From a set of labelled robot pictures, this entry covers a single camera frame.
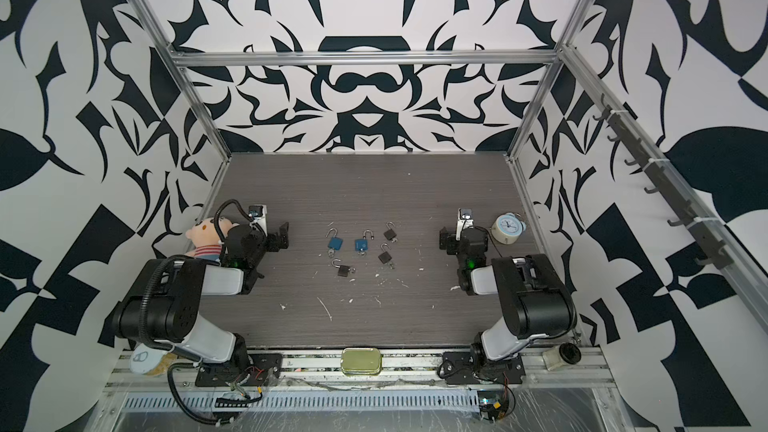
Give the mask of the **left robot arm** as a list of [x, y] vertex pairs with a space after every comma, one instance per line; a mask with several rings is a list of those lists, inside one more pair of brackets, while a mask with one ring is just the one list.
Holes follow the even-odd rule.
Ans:
[[113, 309], [112, 332], [190, 359], [217, 384], [246, 380], [254, 365], [245, 339], [204, 318], [201, 299], [250, 294], [263, 278], [258, 266], [264, 256], [289, 247], [289, 230], [288, 222], [266, 233], [258, 223], [202, 220], [186, 232], [191, 251], [146, 262]]

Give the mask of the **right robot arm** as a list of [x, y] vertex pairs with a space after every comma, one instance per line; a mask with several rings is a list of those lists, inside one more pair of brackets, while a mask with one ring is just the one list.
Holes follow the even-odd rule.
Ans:
[[501, 318], [472, 344], [477, 369], [496, 366], [537, 340], [565, 336], [577, 323], [570, 292], [544, 254], [486, 256], [487, 230], [439, 231], [439, 248], [457, 258], [459, 287], [470, 296], [495, 296]]

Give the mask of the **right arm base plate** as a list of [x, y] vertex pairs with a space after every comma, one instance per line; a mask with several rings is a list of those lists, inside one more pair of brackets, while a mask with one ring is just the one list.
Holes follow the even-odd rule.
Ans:
[[526, 371], [519, 357], [501, 362], [483, 362], [470, 352], [444, 352], [437, 375], [449, 385], [520, 385], [524, 382]]

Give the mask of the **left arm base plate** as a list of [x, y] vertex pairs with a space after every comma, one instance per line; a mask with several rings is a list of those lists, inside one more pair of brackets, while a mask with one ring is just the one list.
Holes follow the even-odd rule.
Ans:
[[197, 387], [223, 387], [231, 382], [241, 386], [269, 386], [281, 376], [283, 355], [280, 353], [250, 353], [240, 365], [234, 362], [203, 363], [195, 385]]

